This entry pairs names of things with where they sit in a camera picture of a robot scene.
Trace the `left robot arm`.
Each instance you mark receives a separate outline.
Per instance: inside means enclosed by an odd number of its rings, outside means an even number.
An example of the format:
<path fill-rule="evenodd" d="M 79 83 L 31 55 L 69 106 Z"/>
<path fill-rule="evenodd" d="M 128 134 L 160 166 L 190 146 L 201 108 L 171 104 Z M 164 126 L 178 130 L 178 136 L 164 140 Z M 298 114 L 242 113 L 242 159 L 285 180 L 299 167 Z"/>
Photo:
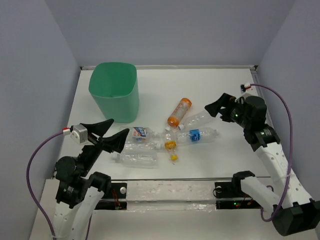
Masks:
<path fill-rule="evenodd" d="M 82 149 L 77 156 L 63 156 L 55 164 L 55 179 L 59 181 L 53 219 L 56 240 L 85 239 L 93 211 L 99 201 L 110 194 L 111 177 L 89 172 L 102 152 L 120 154 L 125 147 L 128 128 L 104 136 L 113 123 L 113 119 L 108 119 L 70 128 L 70 137 Z"/>

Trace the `orange capped drink bottle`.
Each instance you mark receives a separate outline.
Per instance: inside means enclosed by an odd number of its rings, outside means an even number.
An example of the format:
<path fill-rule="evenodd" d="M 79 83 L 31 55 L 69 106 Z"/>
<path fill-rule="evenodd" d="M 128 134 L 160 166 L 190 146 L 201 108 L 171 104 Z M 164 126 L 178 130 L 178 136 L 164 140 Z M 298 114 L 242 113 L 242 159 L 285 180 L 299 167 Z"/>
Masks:
<path fill-rule="evenodd" d="M 167 124 L 172 128 L 177 128 L 191 106 L 192 102 L 188 98 L 182 98 L 168 117 Z"/>

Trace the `clear bottle yellow cap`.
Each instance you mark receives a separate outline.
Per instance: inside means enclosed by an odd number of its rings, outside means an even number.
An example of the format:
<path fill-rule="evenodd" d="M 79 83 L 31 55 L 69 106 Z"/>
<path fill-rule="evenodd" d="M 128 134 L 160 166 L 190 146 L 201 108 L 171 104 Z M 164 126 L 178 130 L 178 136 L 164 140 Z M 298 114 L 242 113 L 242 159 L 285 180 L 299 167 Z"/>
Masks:
<path fill-rule="evenodd" d="M 176 135 L 169 126 L 164 128 L 161 139 L 171 161 L 176 161 L 178 159 Z"/>

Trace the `clear bottle white cap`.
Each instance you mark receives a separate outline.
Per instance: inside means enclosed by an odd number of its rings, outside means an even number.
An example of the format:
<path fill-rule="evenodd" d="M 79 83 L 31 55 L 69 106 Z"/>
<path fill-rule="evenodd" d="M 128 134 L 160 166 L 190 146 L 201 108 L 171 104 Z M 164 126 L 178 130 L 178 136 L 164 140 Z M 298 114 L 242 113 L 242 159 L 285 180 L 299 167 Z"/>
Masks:
<path fill-rule="evenodd" d="M 203 125 L 206 125 L 214 120 L 207 110 L 202 110 L 199 113 L 187 117 L 178 125 L 180 131 L 194 130 Z"/>

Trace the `clear bottle orange-blue label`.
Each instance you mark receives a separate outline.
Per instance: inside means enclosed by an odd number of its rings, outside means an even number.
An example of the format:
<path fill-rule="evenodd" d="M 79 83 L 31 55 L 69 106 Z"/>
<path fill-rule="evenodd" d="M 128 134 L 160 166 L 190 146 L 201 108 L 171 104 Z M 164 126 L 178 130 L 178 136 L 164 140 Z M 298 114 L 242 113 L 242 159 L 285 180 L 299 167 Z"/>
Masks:
<path fill-rule="evenodd" d="M 147 143 L 160 137 L 160 134 L 157 131 L 153 131 L 149 127 L 124 126 L 119 128 L 120 131 L 124 129 L 129 129 L 126 138 L 126 141 L 129 143 Z"/>

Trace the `clear bottle blue label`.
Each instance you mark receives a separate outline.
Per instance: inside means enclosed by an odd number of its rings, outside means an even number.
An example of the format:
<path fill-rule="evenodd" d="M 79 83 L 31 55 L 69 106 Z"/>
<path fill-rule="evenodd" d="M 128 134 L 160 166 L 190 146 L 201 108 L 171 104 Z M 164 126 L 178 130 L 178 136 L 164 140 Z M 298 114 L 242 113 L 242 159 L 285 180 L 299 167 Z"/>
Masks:
<path fill-rule="evenodd" d="M 212 143 L 220 136 L 220 133 L 211 127 L 201 127 L 175 133 L 178 146 Z"/>

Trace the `clear crushed bottle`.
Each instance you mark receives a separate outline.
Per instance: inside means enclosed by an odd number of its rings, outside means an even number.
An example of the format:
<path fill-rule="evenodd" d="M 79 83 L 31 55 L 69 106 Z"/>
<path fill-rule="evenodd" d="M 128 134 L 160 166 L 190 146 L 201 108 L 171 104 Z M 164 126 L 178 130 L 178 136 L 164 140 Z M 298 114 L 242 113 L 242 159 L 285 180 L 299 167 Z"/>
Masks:
<path fill-rule="evenodd" d="M 147 151 L 147 150 L 160 150 L 162 148 L 160 143 L 157 142 L 126 142 L 124 151 Z"/>

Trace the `clear bottle front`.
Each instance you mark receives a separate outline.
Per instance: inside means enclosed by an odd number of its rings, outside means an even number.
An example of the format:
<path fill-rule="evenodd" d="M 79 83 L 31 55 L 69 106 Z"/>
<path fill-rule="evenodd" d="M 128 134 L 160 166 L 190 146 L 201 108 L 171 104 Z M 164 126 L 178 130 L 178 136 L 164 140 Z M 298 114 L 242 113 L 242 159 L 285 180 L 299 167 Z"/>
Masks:
<path fill-rule="evenodd" d="M 131 168 L 156 168 L 158 166 L 157 154 L 153 152 L 113 152 L 111 159 L 116 163 Z"/>

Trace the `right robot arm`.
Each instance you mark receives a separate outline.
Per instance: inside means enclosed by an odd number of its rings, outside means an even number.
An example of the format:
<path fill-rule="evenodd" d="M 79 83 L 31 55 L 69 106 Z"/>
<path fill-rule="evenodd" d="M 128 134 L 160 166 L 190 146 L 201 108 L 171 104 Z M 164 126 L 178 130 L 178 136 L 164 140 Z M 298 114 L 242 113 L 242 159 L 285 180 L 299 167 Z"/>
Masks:
<path fill-rule="evenodd" d="M 271 214 L 271 222 L 282 236 L 312 230 L 320 222 L 320 203 L 304 189 L 293 170 L 288 169 L 280 138 L 266 123 L 267 106 L 259 96 L 235 98 L 227 93 L 206 105 L 211 117 L 236 123 L 253 152 L 265 166 L 272 188 L 265 186 L 249 170 L 233 174 L 231 181 L 215 183 L 217 199 L 250 197 L 262 211 Z"/>

